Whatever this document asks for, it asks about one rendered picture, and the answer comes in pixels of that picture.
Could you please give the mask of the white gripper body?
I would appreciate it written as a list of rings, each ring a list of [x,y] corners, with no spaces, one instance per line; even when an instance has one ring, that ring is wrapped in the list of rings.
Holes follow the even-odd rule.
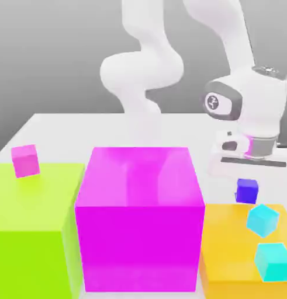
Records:
[[[252,160],[231,155],[214,154],[209,161],[208,172],[213,176],[230,178],[260,179],[282,174],[287,170],[287,162],[271,159]]]

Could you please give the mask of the small blue cube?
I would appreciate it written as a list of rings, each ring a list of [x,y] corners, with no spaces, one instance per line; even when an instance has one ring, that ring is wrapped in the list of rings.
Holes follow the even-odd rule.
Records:
[[[254,179],[238,179],[235,192],[236,202],[255,204],[258,196],[258,182]]]

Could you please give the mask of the small cyan cube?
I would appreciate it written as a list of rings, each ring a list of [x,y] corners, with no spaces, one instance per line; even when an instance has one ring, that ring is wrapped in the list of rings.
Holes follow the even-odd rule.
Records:
[[[260,204],[248,212],[246,227],[261,238],[266,238],[277,229],[278,221],[277,211]]]
[[[258,244],[254,263],[264,282],[287,282],[287,248],[283,243]]]

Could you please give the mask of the small pink cube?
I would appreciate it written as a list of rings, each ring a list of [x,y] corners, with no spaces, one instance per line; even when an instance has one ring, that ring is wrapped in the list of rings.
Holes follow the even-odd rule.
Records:
[[[39,161],[34,144],[11,148],[11,157],[17,178],[40,174]]]

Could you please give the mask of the large orange box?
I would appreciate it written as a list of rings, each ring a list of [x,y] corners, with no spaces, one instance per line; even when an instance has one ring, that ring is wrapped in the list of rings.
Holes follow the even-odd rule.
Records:
[[[280,204],[277,229],[261,238],[246,227],[252,205],[207,204],[199,273],[205,299],[287,299],[286,282],[263,282],[254,263],[257,245],[287,248],[287,211]]]

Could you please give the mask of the large magenta box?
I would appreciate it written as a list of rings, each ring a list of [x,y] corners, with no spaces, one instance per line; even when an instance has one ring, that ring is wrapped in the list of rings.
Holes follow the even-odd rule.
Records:
[[[186,147],[95,147],[75,202],[86,291],[195,291],[204,215]]]

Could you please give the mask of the large lime green box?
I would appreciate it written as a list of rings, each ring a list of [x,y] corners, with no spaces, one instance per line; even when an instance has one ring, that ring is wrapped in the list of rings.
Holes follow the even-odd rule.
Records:
[[[74,204],[83,164],[41,164],[18,179],[0,164],[0,299],[79,299]]]

